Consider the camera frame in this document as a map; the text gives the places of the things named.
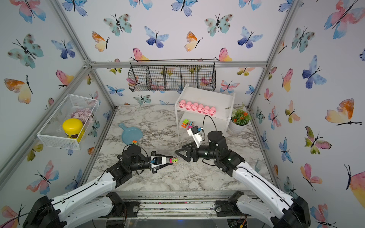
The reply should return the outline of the yellow lidded jar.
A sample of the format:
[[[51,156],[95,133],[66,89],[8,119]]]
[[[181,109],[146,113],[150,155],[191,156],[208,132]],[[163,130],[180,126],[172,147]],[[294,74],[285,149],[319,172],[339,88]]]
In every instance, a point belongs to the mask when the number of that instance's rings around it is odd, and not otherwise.
[[[63,123],[62,127],[68,138],[76,139],[80,143],[85,133],[84,124],[80,120],[70,118]]]

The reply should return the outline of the white mesh wall basket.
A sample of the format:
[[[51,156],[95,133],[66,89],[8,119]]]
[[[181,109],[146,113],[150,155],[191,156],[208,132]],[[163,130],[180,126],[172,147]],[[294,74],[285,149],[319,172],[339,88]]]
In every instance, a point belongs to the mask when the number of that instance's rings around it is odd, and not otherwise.
[[[80,150],[81,141],[94,123],[97,99],[68,94],[37,133],[44,146]]]

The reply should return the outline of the pink round chips pile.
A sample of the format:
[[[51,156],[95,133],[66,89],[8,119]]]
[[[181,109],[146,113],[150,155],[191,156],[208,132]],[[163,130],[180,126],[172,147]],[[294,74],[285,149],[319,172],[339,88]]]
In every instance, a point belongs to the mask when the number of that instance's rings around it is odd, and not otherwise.
[[[76,111],[74,111],[71,114],[71,118],[78,119],[83,124],[85,124],[88,121],[92,120],[93,117],[94,117],[94,114],[92,113],[92,111],[89,108],[76,109]]]

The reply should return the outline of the pink toy car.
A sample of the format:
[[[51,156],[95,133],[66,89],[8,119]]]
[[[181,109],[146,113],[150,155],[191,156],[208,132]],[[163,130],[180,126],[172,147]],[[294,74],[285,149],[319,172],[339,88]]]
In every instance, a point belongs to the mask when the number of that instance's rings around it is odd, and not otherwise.
[[[177,158],[177,157],[170,158],[170,159],[169,159],[169,162],[170,162],[170,163],[178,163],[178,158]]]

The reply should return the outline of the orange green toy car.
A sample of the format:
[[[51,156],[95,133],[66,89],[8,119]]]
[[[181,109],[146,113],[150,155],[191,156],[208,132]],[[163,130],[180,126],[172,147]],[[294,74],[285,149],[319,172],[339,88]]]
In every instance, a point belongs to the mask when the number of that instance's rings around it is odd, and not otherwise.
[[[183,128],[186,128],[187,126],[188,126],[188,124],[189,124],[189,120],[188,119],[185,119],[183,122],[182,122],[182,127]]]

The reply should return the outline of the white two-tier shelf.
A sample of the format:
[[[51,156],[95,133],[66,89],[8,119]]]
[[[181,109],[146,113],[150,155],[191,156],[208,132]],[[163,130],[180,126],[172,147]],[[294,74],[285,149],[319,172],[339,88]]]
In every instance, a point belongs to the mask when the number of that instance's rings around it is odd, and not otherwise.
[[[207,91],[186,84],[175,103],[178,141],[187,133],[188,127],[183,127],[185,120],[201,127],[206,134],[218,130],[226,135],[234,101],[235,94]]]

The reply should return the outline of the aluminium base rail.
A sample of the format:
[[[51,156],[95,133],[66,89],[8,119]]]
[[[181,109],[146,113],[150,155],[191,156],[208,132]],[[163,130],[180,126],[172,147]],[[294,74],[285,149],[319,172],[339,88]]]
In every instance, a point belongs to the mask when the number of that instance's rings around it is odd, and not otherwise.
[[[55,197],[52,205],[67,228],[77,227],[98,217],[127,219],[258,219],[269,227],[285,227],[296,222],[296,199],[277,191],[269,196],[253,196],[236,191],[190,193],[117,192],[98,194],[77,191]]]

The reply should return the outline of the potted plant with flowers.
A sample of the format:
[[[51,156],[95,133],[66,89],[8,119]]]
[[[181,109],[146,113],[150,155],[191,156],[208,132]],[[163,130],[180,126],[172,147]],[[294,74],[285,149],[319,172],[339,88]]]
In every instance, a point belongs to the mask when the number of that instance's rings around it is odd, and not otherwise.
[[[229,123],[231,132],[234,134],[241,133],[251,119],[252,116],[246,111],[245,107],[234,109]]]

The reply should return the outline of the pink pig toy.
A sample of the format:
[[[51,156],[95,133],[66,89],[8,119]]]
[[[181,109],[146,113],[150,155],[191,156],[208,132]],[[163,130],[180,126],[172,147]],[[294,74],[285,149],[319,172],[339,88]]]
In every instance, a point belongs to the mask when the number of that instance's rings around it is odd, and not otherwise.
[[[203,110],[203,114],[204,114],[204,115],[208,115],[208,114],[209,114],[209,112],[210,112],[210,107],[209,107],[209,106],[205,106],[205,107],[204,107],[204,110]]]
[[[199,104],[198,107],[197,107],[198,113],[202,113],[203,110],[204,110],[204,105],[203,104]]]
[[[197,108],[198,108],[198,103],[193,103],[192,104],[192,111],[196,111],[197,110]]]
[[[193,104],[191,103],[191,102],[187,102],[186,104],[185,104],[185,109],[186,110],[192,110],[192,106],[193,106]]]
[[[180,107],[180,108],[185,108],[185,106],[186,106],[186,101],[185,101],[185,100],[181,100],[181,101],[179,102],[179,107]]]

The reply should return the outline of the pink teal toy bus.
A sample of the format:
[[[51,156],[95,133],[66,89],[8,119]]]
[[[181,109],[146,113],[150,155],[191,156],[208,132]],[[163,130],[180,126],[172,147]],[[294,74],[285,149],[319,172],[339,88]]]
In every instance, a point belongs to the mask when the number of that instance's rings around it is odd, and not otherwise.
[[[193,126],[194,126],[194,122],[190,121],[187,125],[187,129],[191,129],[191,128],[193,128]]]

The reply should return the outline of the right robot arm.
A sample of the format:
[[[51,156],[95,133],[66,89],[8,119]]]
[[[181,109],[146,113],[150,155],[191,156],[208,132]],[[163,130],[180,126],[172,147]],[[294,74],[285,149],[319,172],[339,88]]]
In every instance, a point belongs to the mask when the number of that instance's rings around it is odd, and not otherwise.
[[[199,159],[214,161],[214,166],[249,187],[260,201],[235,192],[228,200],[232,214],[250,215],[271,228],[308,228],[311,225],[308,203],[301,197],[292,197],[258,174],[238,153],[229,149],[220,131],[208,133],[209,144],[202,145],[193,135],[194,142],[183,145],[176,154],[187,162]]]

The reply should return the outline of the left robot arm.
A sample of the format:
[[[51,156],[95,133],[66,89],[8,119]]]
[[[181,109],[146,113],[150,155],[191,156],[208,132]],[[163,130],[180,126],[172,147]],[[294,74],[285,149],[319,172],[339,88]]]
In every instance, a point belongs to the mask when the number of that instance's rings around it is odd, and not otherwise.
[[[131,144],[117,156],[118,162],[94,180],[76,189],[49,199],[38,199],[26,215],[24,228],[74,228],[98,217],[135,216],[139,203],[127,203],[114,191],[133,177],[133,172],[142,173],[173,165],[178,158],[142,153],[143,148]]]

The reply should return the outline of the teal plastic paddle plate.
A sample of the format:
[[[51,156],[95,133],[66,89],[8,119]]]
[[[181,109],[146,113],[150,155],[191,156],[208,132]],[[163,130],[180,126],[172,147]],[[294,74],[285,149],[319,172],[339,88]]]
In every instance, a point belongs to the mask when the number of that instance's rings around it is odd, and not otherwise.
[[[123,130],[121,139],[124,144],[132,144],[133,141],[139,142],[144,136],[137,127],[126,127],[123,123],[120,123],[118,126]]]

